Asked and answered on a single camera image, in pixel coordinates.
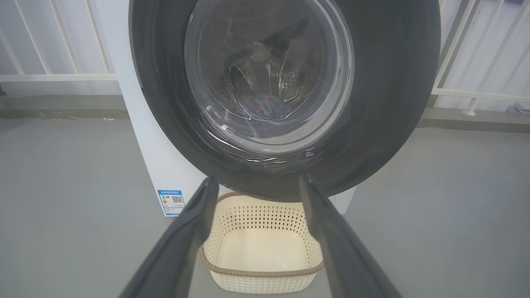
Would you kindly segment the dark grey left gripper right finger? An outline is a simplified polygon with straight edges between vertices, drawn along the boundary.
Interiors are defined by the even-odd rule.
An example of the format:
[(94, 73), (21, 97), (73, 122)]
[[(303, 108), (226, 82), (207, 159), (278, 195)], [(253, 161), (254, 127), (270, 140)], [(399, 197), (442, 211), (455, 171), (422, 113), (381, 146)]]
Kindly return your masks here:
[(401, 294), (344, 217), (308, 174), (299, 178), (311, 236), (318, 241), (334, 298), (399, 298)]

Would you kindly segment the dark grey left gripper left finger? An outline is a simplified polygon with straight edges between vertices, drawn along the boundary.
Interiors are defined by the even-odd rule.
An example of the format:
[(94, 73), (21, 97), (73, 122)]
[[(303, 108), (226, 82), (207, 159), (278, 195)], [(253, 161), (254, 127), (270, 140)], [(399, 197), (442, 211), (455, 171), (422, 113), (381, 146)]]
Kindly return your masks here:
[(217, 179), (204, 179), (127, 283), (121, 298), (188, 297), (197, 252), (210, 235), (218, 194)]

